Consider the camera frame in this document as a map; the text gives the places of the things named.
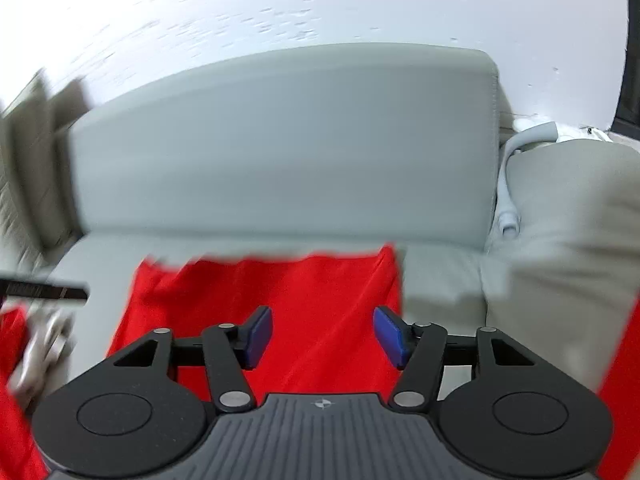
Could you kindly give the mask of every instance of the gray sofa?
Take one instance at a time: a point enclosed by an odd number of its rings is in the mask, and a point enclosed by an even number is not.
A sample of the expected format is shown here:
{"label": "gray sofa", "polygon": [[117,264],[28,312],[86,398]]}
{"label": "gray sofa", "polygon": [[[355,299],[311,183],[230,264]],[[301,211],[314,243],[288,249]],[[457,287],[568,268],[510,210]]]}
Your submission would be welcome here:
{"label": "gray sofa", "polygon": [[[196,68],[84,114],[58,139],[83,236],[47,271],[90,288],[69,307],[65,377],[104,356],[146,256],[391,241],[406,320],[497,326],[596,388],[640,284],[639,155],[574,140],[513,156],[522,221],[505,240],[498,88],[482,52],[341,44]],[[467,376],[448,370],[441,395]]]}

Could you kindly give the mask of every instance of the red cloth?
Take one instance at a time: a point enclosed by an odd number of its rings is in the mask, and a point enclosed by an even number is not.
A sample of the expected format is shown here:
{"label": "red cloth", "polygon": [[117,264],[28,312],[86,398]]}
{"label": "red cloth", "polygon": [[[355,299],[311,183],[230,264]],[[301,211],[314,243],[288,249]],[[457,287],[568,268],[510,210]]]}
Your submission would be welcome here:
{"label": "red cloth", "polygon": [[42,480],[47,475],[31,438],[29,423],[6,389],[27,339],[28,327],[20,308],[0,316],[0,480]]}
{"label": "red cloth", "polygon": [[622,480],[640,456],[640,299],[602,383],[600,398],[613,417],[613,439],[598,474],[604,480]]}
{"label": "red cloth", "polygon": [[[348,258],[297,261],[199,260],[181,269],[144,261],[109,354],[146,332],[169,327],[175,337],[212,324],[241,324],[259,305],[273,311],[273,336],[246,377],[258,402],[268,392],[381,392],[398,371],[373,333],[373,309],[400,312],[401,283],[393,249]],[[181,369],[178,382],[209,399],[204,370]]]}

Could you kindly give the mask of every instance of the sofa armrest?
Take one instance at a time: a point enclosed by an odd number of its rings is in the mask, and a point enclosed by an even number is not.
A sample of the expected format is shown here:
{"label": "sofa armrest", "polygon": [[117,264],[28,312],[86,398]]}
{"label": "sofa armrest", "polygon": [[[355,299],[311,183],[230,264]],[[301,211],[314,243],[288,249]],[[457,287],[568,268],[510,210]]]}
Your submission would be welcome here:
{"label": "sofa armrest", "polygon": [[597,389],[640,290],[640,155],[570,140],[515,155],[520,235],[481,262],[487,323]]}

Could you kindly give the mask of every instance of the logo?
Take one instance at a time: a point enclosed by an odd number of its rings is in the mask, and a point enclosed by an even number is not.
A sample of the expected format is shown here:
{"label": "logo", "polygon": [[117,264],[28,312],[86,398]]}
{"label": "logo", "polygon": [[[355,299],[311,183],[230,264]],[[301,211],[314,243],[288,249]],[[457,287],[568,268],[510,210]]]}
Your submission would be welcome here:
{"label": "logo", "polygon": [[327,399],[319,399],[319,400],[316,400],[316,402],[314,402],[314,405],[316,406],[316,408],[320,408],[321,410],[324,410],[325,408],[332,406],[333,403]]}

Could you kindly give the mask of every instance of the gray cushion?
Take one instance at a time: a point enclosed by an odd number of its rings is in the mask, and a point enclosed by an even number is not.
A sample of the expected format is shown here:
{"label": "gray cushion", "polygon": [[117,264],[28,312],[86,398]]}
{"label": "gray cushion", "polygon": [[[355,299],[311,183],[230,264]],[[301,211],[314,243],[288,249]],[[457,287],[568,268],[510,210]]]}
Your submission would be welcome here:
{"label": "gray cushion", "polygon": [[481,261],[487,323],[596,389],[640,290],[640,155],[569,140],[512,156],[514,240]]}
{"label": "gray cushion", "polygon": [[6,115],[12,157],[31,221],[45,250],[69,238],[58,190],[49,103],[40,78]]}
{"label": "gray cushion", "polygon": [[88,230],[484,246],[497,70],[475,50],[359,43],[187,70],[72,127]]}

